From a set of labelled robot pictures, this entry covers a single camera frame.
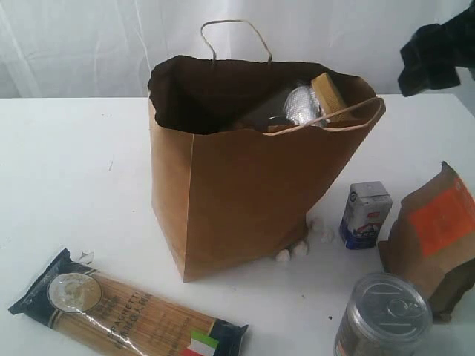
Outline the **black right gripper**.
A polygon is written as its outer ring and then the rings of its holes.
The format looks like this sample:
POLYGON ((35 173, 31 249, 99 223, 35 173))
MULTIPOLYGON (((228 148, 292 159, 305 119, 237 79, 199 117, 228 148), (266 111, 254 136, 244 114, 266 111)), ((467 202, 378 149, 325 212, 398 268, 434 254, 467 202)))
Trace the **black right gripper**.
POLYGON ((398 84, 405 97, 461 85, 458 67, 474 76, 474 2, 443 24, 420 27, 400 54, 398 84))

